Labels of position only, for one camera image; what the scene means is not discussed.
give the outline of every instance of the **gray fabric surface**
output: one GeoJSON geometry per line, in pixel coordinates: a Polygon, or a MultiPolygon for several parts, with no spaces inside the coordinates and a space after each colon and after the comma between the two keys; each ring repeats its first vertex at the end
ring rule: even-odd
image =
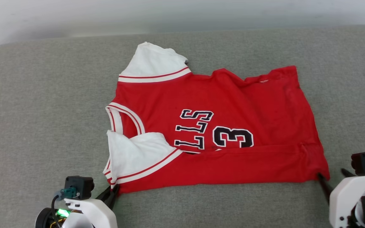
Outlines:
{"type": "MultiPolygon", "coordinates": [[[[104,107],[136,46],[148,41],[189,59],[194,73],[241,78],[296,65],[332,179],[365,151],[365,26],[52,39],[0,46],[0,227],[33,227],[66,176],[107,187],[104,107]]],[[[169,187],[122,195],[128,227],[330,227],[318,183],[169,187]]]]}

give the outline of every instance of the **green led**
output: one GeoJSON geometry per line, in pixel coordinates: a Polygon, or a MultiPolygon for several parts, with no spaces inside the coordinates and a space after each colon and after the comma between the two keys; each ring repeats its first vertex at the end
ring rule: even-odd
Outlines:
{"type": "Polygon", "coordinates": [[[70,215],[70,211],[66,211],[63,209],[58,209],[57,214],[61,217],[68,217],[68,215],[70,215]]]}

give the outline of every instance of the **basketball jersey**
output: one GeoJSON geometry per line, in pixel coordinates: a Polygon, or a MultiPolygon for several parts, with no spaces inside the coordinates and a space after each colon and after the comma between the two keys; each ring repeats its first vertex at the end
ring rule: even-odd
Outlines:
{"type": "Polygon", "coordinates": [[[295,66],[245,80],[195,75],[173,49],[142,43],[106,107],[104,174],[120,192],[176,185],[329,178],[295,66]]]}

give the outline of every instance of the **red and white striped trim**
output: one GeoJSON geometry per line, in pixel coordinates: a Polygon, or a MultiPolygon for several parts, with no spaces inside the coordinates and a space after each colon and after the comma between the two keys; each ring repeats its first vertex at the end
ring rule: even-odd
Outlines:
{"type": "Polygon", "coordinates": [[[107,113],[111,122],[111,129],[117,133],[123,134],[122,119],[119,112],[125,113],[135,123],[138,135],[146,133],[140,117],[132,110],[121,104],[111,102],[106,106],[107,113]]]}
{"type": "Polygon", "coordinates": [[[131,174],[131,175],[120,176],[115,181],[113,180],[112,173],[111,173],[110,170],[107,171],[107,172],[104,171],[104,175],[107,177],[108,183],[110,185],[135,181],[135,180],[138,180],[142,177],[148,176],[148,175],[156,172],[157,170],[161,169],[162,167],[164,167],[165,165],[170,163],[172,160],[174,160],[176,157],[178,157],[181,153],[183,153],[181,150],[178,150],[178,149],[175,148],[173,152],[171,152],[163,160],[157,162],[153,166],[148,167],[147,169],[144,169],[140,172],[137,172],[137,173],[134,173],[134,174],[131,174]]]}
{"type": "Polygon", "coordinates": [[[191,70],[188,67],[185,67],[179,71],[165,74],[165,75],[156,75],[156,76],[147,76],[147,77],[139,77],[139,76],[125,76],[119,75],[119,82],[136,82],[136,83],[144,83],[144,82],[164,82],[168,80],[172,80],[175,78],[179,78],[190,73],[191,70]]]}

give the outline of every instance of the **white background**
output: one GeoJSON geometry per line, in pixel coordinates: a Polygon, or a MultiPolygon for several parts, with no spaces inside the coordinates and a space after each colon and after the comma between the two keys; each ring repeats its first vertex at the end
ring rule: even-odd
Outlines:
{"type": "Polygon", "coordinates": [[[0,44],[153,32],[365,24],[365,0],[0,0],[0,44]]]}

